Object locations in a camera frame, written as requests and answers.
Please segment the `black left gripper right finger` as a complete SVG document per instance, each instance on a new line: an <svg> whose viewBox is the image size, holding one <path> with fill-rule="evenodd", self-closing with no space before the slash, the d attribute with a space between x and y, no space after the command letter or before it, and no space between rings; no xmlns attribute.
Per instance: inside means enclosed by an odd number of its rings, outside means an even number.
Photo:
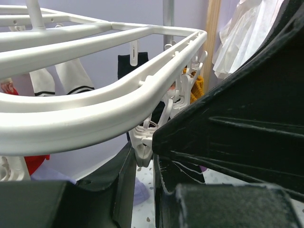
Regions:
<svg viewBox="0 0 304 228"><path fill-rule="evenodd" d="M301 228L304 3L282 3L237 71L153 136L158 228Z"/></svg>

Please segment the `white clip sock hanger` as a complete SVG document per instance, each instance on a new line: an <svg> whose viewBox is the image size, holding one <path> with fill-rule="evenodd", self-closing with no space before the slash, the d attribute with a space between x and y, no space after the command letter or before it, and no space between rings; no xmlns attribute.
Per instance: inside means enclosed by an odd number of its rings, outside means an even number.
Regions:
<svg viewBox="0 0 304 228"><path fill-rule="evenodd" d="M123 79L77 95L0 96L0 153L32 156L67 152L108 141L143 122L207 39L206 31L111 22L41 8L1 5L1 26L31 25L0 35L0 77L54 66L160 34L182 40Z"/></svg>

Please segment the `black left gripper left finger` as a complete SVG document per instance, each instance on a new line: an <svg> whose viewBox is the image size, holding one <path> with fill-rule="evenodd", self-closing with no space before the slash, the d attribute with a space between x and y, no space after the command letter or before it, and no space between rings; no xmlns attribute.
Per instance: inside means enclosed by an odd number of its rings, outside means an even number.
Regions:
<svg viewBox="0 0 304 228"><path fill-rule="evenodd" d="M3 228L129 228L136 160L126 144L110 161L80 179L0 184Z"/></svg>

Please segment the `white hanger clip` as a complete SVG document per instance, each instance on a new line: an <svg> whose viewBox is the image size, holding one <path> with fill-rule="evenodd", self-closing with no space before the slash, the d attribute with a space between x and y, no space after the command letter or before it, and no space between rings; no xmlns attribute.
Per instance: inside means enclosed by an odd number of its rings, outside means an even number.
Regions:
<svg viewBox="0 0 304 228"><path fill-rule="evenodd" d="M143 122L129 131L132 147L135 150L135 157L138 167L148 167L153 151L152 137L156 130L167 123L173 108L173 99L169 98L158 123L152 121L152 114Z"/></svg>

